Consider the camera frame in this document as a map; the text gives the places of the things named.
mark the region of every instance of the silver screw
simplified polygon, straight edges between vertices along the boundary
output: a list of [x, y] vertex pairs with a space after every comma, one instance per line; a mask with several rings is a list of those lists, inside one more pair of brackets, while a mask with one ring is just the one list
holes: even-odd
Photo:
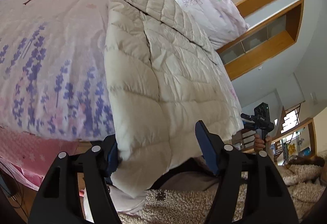
[[226, 145], [224, 145], [224, 149], [225, 149], [226, 151], [232, 151], [232, 150], [233, 150], [233, 146], [230, 145], [230, 144], [226, 144]]
[[93, 152], [98, 152], [101, 150], [101, 147], [100, 146], [94, 146], [91, 148]]
[[263, 158], [265, 158], [267, 156], [267, 152], [263, 151], [263, 150], [260, 150], [259, 151], [259, 155]]
[[63, 159], [66, 155], [67, 155], [66, 152], [60, 152], [60, 153], [58, 154], [58, 157], [59, 157], [60, 159]]

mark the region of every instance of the bed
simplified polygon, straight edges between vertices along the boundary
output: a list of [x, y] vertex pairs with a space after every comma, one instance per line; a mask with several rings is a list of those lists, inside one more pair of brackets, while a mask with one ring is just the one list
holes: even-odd
[[215, 51], [247, 30], [231, 0], [0, 0], [0, 18], [0, 166], [33, 189], [58, 152], [115, 134], [113, 184], [136, 196], [201, 155], [197, 120], [243, 128]]

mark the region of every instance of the pillowcase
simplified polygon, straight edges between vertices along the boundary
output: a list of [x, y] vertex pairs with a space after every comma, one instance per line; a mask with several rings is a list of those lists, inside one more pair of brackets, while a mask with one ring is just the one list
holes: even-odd
[[176, 0], [206, 32], [215, 50], [244, 34], [249, 25], [232, 0]]

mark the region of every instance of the hair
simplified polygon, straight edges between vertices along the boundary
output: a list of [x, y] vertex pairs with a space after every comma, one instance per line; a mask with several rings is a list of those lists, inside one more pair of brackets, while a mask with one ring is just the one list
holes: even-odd
[[313, 157], [295, 156], [293, 159], [289, 160], [288, 165], [317, 165], [323, 167], [325, 165], [325, 160], [316, 155]]

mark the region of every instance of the yellow decoration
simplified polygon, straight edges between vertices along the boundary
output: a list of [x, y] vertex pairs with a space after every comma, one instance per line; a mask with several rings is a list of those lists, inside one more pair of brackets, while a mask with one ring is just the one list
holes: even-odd
[[295, 144], [288, 145], [288, 155], [292, 155], [295, 152], [296, 152], [296, 150], [295, 150]]

